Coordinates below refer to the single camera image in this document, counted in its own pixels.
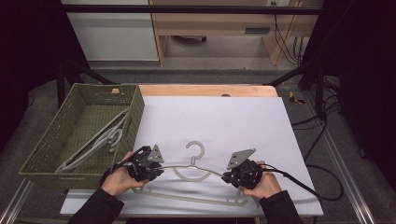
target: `wicker basket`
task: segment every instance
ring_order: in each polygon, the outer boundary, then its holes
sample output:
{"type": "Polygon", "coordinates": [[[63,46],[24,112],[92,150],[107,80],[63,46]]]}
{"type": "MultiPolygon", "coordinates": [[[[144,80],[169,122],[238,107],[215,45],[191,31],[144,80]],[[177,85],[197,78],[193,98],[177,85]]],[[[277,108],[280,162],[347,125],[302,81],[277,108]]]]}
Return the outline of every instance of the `wicker basket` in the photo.
{"type": "Polygon", "coordinates": [[[97,189],[104,171],[134,147],[144,106],[138,86],[75,84],[20,175],[50,189],[97,189]],[[110,146],[102,147],[73,172],[55,173],[126,107],[130,111],[114,152],[109,152],[110,146]]]}

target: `gray floor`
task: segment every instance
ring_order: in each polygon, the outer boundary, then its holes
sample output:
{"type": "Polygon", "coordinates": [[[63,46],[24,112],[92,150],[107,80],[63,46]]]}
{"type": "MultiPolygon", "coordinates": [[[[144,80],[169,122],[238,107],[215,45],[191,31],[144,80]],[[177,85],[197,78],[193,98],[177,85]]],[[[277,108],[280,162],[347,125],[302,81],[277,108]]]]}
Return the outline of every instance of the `gray floor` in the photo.
{"type": "MultiPolygon", "coordinates": [[[[294,67],[285,61],[280,66],[272,66],[259,37],[209,37],[205,43],[171,39],[165,62],[164,67],[141,63],[133,69],[120,69],[109,64],[95,68],[103,76],[123,83],[262,84],[294,67]]],[[[307,104],[289,101],[289,90],[295,89],[294,84],[297,81],[298,77],[277,89],[279,96],[284,99],[291,123],[313,116],[307,104]]],[[[306,95],[312,94],[309,91],[294,93],[297,99],[304,99],[306,95]]],[[[0,211],[4,211],[11,201],[22,181],[18,176],[19,169],[57,111],[54,81],[34,89],[31,95],[31,100],[34,99],[33,104],[25,112],[20,126],[0,154],[0,211]]],[[[310,128],[315,125],[315,122],[311,122],[304,127],[310,128]]],[[[353,174],[376,223],[396,223],[396,194],[375,163],[361,158],[359,148],[342,114],[338,111],[332,112],[328,117],[327,129],[353,174]]],[[[305,155],[318,136],[318,127],[296,130],[295,134],[302,154],[305,155]]],[[[316,145],[308,163],[335,172],[328,147],[322,140],[316,145]]],[[[318,170],[309,171],[316,189],[322,195],[337,195],[339,187],[332,177],[318,170]]],[[[42,189],[34,185],[21,208],[19,222],[23,222],[24,218],[65,220],[66,217],[59,215],[63,200],[62,191],[42,189]]],[[[360,223],[347,195],[337,202],[323,202],[323,210],[325,215],[318,219],[318,223],[360,223]]]]}

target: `white tabletop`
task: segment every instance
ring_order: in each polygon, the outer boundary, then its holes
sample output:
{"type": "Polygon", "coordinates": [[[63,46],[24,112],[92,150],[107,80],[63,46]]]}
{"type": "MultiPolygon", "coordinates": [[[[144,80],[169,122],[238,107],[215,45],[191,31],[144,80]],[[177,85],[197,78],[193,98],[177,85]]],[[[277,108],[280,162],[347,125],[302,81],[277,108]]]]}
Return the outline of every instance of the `white tabletop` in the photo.
{"type": "MultiPolygon", "coordinates": [[[[205,146],[205,155],[195,164],[221,174],[227,171],[233,152],[256,148],[249,157],[251,160],[263,160],[313,188],[281,98],[146,96],[144,100],[146,106],[134,150],[158,144],[165,160],[163,166],[190,164],[191,157],[200,153],[198,146],[186,148],[190,141],[205,146]]],[[[197,170],[179,172],[190,178],[205,174],[197,170]]],[[[276,177],[281,188],[289,192],[300,216],[323,215],[315,196],[282,175],[276,177]]],[[[120,196],[125,203],[122,217],[263,216],[252,198],[237,196],[238,190],[216,175],[200,182],[187,182],[166,170],[143,191],[150,191],[151,195],[130,190],[120,196]],[[187,202],[153,194],[201,201],[187,202]]],[[[75,214],[92,193],[93,190],[70,190],[61,214],[75,214]]]]}

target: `human hand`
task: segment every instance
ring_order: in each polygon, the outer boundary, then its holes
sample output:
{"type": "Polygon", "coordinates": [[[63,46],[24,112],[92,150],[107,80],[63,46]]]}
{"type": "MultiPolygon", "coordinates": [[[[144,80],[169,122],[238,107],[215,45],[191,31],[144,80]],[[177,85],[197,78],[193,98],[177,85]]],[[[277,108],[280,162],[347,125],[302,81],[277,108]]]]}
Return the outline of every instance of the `human hand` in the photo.
{"type": "MultiPolygon", "coordinates": [[[[128,152],[122,160],[126,160],[133,152],[128,152]]],[[[118,196],[128,189],[142,188],[149,181],[142,180],[136,181],[131,178],[126,167],[120,167],[113,174],[108,175],[101,188],[110,195],[118,196]]]]}
{"type": "MultiPolygon", "coordinates": [[[[264,161],[257,161],[256,163],[260,165],[262,169],[265,169],[264,161]]],[[[245,187],[239,187],[239,189],[242,190],[246,196],[252,196],[257,199],[269,198],[282,191],[275,175],[271,172],[262,172],[262,179],[256,188],[247,189],[245,187]]]]}

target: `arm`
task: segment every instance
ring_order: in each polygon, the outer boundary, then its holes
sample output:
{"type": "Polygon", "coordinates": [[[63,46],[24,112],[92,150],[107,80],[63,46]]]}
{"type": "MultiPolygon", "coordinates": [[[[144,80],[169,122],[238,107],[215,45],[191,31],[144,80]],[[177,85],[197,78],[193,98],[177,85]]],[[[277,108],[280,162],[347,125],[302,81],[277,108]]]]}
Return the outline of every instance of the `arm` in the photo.
{"type": "MultiPolygon", "coordinates": [[[[124,159],[131,154],[132,152],[128,152],[124,159]]],[[[137,182],[132,179],[125,167],[117,169],[106,178],[101,188],[96,190],[88,201],[70,218],[68,223],[111,224],[124,206],[124,203],[116,199],[116,197],[128,189],[142,188],[148,182],[148,180],[137,182]]]]}
{"type": "MultiPolygon", "coordinates": [[[[257,162],[261,168],[265,168],[263,161],[257,162]]],[[[239,187],[245,195],[252,196],[260,200],[262,211],[268,219],[269,224],[282,223],[294,224],[303,223],[298,216],[286,190],[282,191],[274,174],[270,172],[262,173],[262,180],[255,189],[239,187]]]]}

